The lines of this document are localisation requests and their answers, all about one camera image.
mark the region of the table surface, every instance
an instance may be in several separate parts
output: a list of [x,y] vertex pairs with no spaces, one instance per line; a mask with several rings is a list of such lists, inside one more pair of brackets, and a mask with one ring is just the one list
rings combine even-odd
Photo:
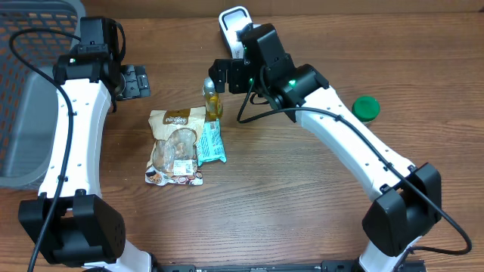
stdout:
[[[442,175],[444,209],[474,250],[452,257],[417,252],[429,271],[481,271],[484,265],[484,14],[257,17],[273,23],[296,65],[310,63],[350,107],[369,94],[381,103],[371,130],[416,165]],[[370,202],[356,179],[313,134],[285,115],[235,121],[244,96],[223,94],[226,164],[203,166],[200,187],[144,182],[153,146],[151,110],[203,105],[201,87],[226,58],[216,18],[121,20],[125,63],[144,64],[150,98],[108,114],[101,151],[104,200],[125,220],[127,237],[164,264],[283,264],[354,259],[368,242],[361,220]],[[268,110],[251,106],[246,115]],[[17,221],[36,192],[0,190],[0,270],[25,271],[33,243]],[[420,242],[464,242],[444,221]],[[36,271],[49,267],[42,257]]]

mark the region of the green round object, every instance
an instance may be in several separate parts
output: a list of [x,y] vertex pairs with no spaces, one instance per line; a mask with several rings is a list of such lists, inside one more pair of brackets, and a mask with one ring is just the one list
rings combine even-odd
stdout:
[[380,113],[380,103],[374,97],[362,96],[355,101],[351,111],[361,122],[370,122]]

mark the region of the wooden table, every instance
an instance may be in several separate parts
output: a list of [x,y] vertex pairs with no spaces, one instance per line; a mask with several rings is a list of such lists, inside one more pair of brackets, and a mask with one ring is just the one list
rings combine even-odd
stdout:
[[[415,164],[442,174],[443,207],[473,238],[449,257],[418,252],[429,271],[484,265],[484,15],[398,14],[257,17],[273,23],[296,65],[310,63],[345,104],[363,94],[382,106],[371,130]],[[145,64],[151,98],[109,114],[101,152],[104,199],[124,217],[127,236],[164,263],[282,264],[354,259],[368,242],[370,202],[356,179],[316,138],[285,115],[239,125],[243,95],[223,94],[226,164],[203,167],[200,187],[143,181],[153,146],[151,110],[203,105],[201,87],[216,58],[228,57],[216,18],[121,20],[125,63]],[[246,115],[268,110],[252,106]],[[25,271],[33,243],[17,221],[36,192],[0,190],[0,270]],[[421,245],[464,242],[444,221]],[[36,271],[48,267],[42,257]]]

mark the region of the basket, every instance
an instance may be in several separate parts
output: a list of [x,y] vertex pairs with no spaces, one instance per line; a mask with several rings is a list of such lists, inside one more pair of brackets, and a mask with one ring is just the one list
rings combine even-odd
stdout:
[[[0,187],[36,190],[51,158],[57,123],[56,88],[31,73],[11,53],[8,40],[20,29],[47,27],[79,35],[85,16],[80,0],[0,0]],[[19,36],[15,48],[52,76],[52,66],[76,40],[47,32]]]

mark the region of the snack bag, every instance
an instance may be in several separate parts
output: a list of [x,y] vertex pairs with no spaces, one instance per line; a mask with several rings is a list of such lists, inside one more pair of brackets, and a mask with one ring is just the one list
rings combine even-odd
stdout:
[[144,181],[158,186],[201,185],[196,146],[203,133],[205,107],[153,110],[148,120],[155,143]]
[[220,159],[227,162],[224,143],[220,135],[220,120],[206,122],[203,127],[202,138],[197,144],[198,166],[204,162],[213,162]]

